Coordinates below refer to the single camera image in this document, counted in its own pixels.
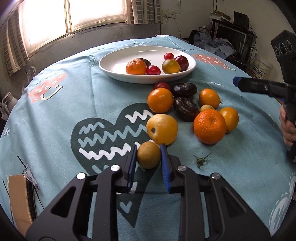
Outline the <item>person's right hand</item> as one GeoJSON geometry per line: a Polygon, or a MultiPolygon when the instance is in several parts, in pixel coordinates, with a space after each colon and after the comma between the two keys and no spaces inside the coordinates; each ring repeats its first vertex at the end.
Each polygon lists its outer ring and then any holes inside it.
{"type": "Polygon", "coordinates": [[[287,119],[287,113],[283,106],[280,107],[280,129],[285,144],[292,146],[295,142],[295,125],[287,119]]]}

